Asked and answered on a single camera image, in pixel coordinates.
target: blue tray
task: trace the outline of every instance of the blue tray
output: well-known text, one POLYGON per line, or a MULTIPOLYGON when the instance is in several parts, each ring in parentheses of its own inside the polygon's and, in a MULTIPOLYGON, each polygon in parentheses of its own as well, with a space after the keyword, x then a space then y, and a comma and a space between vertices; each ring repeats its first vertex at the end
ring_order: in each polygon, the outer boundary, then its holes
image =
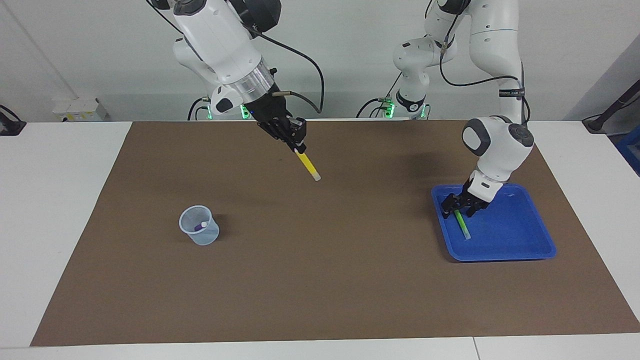
POLYGON ((505 184, 485 210, 468 218, 463 211, 471 239, 465 236, 455 215, 442 216, 440 204, 462 185, 438 185, 431 191, 433 204, 451 256, 458 261, 505 261, 549 259, 556 246, 540 218, 529 193, 517 184, 505 184))

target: yellow marker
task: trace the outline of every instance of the yellow marker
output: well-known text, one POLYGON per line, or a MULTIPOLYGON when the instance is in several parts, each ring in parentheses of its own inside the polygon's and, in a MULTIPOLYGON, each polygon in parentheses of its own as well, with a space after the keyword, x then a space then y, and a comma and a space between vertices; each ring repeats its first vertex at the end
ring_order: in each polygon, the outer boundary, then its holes
POLYGON ((296 150, 296 155, 298 155, 298 157, 300 158, 300 161, 302 161, 302 163, 305 164, 305 167, 307 168, 307 171, 309 171, 309 174, 311 174, 311 176, 314 177, 314 180, 320 181, 320 179, 322 179, 322 177, 320 176, 320 174, 318 174, 318 171, 316 170, 316 167, 311 163, 311 160, 309 160, 307 155, 306 154, 300 154, 297 150, 296 150))

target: brown table surface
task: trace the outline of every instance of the brown table surface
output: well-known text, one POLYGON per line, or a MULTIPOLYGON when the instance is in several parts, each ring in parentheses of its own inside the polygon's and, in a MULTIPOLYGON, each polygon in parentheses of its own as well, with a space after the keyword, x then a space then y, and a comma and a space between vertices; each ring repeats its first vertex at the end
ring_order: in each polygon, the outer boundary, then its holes
POLYGON ((475 167, 463 125, 312 122, 315 183, 252 123, 133 124, 32 345, 640 332, 537 149, 512 181, 557 256, 448 255, 429 192, 475 167))

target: plastic cup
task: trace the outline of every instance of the plastic cup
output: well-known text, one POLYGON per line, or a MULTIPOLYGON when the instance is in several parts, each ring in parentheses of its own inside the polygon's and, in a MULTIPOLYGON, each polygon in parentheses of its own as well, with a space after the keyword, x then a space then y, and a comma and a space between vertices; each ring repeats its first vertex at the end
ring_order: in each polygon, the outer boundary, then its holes
POLYGON ((220 228, 206 206, 195 205, 185 210, 178 221, 180 230, 200 246, 208 245, 218 238, 220 228))

